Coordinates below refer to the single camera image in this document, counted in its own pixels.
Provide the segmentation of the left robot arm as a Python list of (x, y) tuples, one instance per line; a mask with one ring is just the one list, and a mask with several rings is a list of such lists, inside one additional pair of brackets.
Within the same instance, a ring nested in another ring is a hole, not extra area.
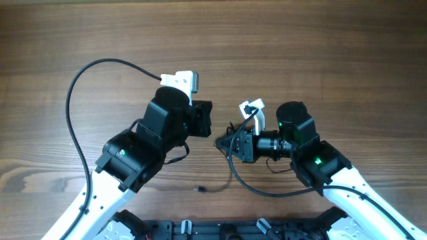
[(212, 107), (210, 101), (192, 101), (174, 87), (160, 87), (143, 118), (104, 145), (91, 185), (81, 190), (44, 238), (94, 239), (161, 170), (169, 151), (184, 146), (189, 136), (210, 136)]

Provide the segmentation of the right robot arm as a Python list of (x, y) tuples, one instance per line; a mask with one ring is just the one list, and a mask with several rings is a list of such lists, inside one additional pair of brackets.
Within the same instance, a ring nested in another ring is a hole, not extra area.
[(216, 147), (225, 150), (233, 174), (233, 158), (255, 163), (260, 157), (290, 159), (290, 169), (305, 185), (297, 195), (317, 192), (334, 207), (317, 219), (318, 239), (425, 239), (426, 233), (403, 217), (361, 176), (350, 160), (320, 139), (314, 118), (302, 102), (276, 111), (278, 129), (267, 131), (261, 99), (240, 106), (245, 121), (228, 127)]

